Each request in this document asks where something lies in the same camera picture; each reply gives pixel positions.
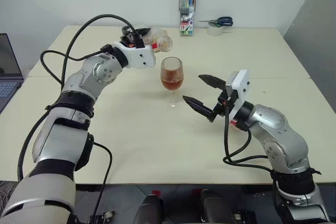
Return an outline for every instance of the glass of amber liquid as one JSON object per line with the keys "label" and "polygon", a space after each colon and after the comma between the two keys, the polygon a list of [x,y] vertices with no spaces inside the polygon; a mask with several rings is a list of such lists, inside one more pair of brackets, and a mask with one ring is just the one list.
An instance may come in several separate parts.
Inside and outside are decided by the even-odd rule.
{"label": "glass of amber liquid", "polygon": [[183,66],[177,57],[165,58],[161,63],[161,82],[162,85],[170,90],[169,105],[175,107],[177,90],[183,82]]}

